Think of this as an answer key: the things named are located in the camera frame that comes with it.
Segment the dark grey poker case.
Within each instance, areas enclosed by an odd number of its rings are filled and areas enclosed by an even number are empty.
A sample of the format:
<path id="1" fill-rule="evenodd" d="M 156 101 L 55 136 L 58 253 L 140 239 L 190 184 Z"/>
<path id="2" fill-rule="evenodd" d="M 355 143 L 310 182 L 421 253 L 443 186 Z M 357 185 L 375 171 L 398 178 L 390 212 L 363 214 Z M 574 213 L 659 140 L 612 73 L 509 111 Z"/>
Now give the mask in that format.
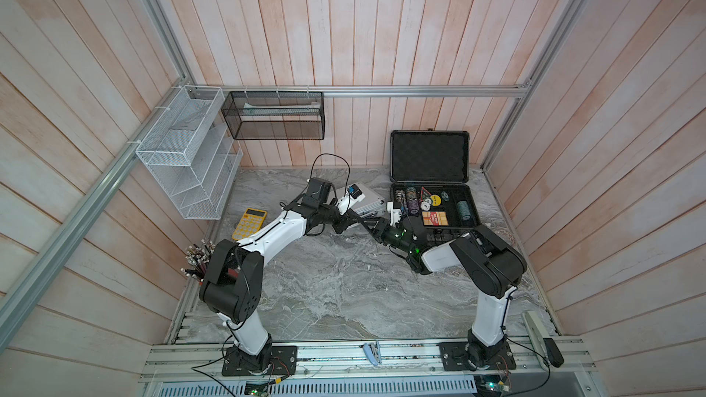
<path id="1" fill-rule="evenodd" d="M 452 241 L 481 223 L 469 181 L 470 134 L 463 130 L 395 130 L 390 137 L 390 193 L 417 190 L 419 216 L 423 211 L 445 211 L 448 226 L 425 226 L 428 244 Z M 466 200 L 472 212 L 462 221 L 456 203 Z"/>

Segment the silver aluminium poker case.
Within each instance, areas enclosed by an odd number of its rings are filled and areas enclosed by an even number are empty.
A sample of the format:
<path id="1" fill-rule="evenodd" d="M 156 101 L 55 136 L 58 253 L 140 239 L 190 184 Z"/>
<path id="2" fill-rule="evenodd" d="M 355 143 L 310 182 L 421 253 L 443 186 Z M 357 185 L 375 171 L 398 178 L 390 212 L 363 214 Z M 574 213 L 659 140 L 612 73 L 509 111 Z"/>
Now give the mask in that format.
<path id="1" fill-rule="evenodd" d="M 353 211 L 360 215 L 360 217 L 365 217 L 368 215 L 382 216 L 386 213 L 386 201 L 379 193 L 362 183 L 354 184 L 357 184 L 363 191 L 365 194 L 365 199 L 355 204 L 351 208 Z"/>

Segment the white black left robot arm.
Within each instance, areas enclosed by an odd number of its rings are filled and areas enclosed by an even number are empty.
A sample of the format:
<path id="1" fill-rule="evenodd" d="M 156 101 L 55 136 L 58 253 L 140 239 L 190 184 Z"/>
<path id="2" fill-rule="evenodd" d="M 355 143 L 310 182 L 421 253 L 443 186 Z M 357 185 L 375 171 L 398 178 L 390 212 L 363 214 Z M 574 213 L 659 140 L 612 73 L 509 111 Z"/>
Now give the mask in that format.
<path id="1" fill-rule="evenodd" d="M 359 218 L 352 207 L 365 199 L 360 188 L 351 185 L 336 200 L 330 198 L 332 187 L 326 180 L 310 178 L 305 190 L 267 226 L 215 246 L 199 297 L 233 337 L 233 348 L 224 359 L 245 373 L 255 375 L 271 368 L 272 336 L 257 312 L 266 264 L 318 225 L 329 224 L 341 233 Z"/>

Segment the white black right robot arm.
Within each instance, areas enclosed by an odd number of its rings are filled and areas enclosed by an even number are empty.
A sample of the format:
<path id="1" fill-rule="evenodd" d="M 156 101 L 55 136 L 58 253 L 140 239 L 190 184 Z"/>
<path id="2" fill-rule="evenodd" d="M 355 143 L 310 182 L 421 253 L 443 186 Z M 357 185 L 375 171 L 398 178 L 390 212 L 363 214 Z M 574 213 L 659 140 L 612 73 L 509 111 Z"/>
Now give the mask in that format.
<path id="1" fill-rule="evenodd" d="M 459 237 L 430 246 L 405 218 L 391 224 L 382 217 L 362 221 L 375 241 L 388 246 L 418 274 L 428 275 L 461 266 L 478 289 L 476 315 L 463 348 L 463 368 L 488 369 L 507 351 L 506 321 L 512 294 L 528 264 L 522 254 L 499 235 L 479 224 Z"/>

